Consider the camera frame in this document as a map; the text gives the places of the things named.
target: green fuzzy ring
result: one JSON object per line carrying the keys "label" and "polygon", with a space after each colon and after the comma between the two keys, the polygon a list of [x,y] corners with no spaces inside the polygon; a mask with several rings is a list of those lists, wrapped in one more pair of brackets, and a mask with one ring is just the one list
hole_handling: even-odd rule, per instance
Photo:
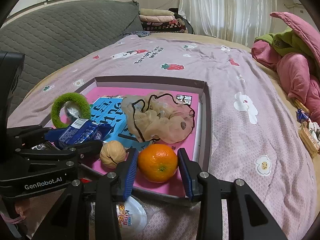
{"label": "green fuzzy ring", "polygon": [[53,106],[51,108],[51,120],[53,125],[56,128],[66,128],[68,127],[68,124],[61,122],[60,120],[60,110],[63,107],[63,105],[68,102],[72,101],[78,104],[81,112],[81,117],[84,119],[90,119],[91,118],[91,111],[90,106],[87,102],[87,99],[78,93],[66,93],[61,96],[59,96],[53,103]]}

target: orange fruit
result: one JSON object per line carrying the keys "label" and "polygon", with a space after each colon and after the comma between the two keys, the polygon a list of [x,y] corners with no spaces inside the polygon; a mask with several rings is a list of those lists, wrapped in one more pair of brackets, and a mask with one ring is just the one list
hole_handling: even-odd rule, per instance
{"label": "orange fruit", "polygon": [[138,168],[147,180],[162,183],[176,173],[178,157],[165,144],[151,144],[139,153]]}

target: curtain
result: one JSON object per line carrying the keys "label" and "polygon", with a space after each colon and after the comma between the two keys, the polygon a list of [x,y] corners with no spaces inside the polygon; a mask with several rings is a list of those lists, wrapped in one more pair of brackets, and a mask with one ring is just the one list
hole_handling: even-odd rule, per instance
{"label": "curtain", "polygon": [[180,0],[179,14],[195,34],[215,36],[251,47],[269,33],[276,0]]}

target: blue candy wrapper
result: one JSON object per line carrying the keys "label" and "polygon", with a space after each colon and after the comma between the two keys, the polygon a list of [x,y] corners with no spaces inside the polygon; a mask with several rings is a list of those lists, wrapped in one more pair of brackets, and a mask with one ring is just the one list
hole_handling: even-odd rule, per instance
{"label": "blue candy wrapper", "polygon": [[78,118],[70,124],[63,133],[55,133],[50,130],[46,134],[46,139],[54,142],[59,149],[72,144],[82,143],[89,140],[103,140],[112,127],[107,123],[96,123],[92,120]]}
{"label": "blue candy wrapper", "polygon": [[309,115],[302,109],[298,109],[296,113],[297,113],[297,121],[299,123],[307,122],[309,120]]}

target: gray quilted headboard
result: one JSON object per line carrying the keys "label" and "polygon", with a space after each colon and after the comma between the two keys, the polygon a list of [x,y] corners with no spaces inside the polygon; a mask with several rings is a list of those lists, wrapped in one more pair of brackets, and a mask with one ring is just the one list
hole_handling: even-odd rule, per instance
{"label": "gray quilted headboard", "polygon": [[0,50],[26,54],[9,114],[54,71],[122,38],[142,31],[139,4],[82,0],[50,5],[0,29]]}

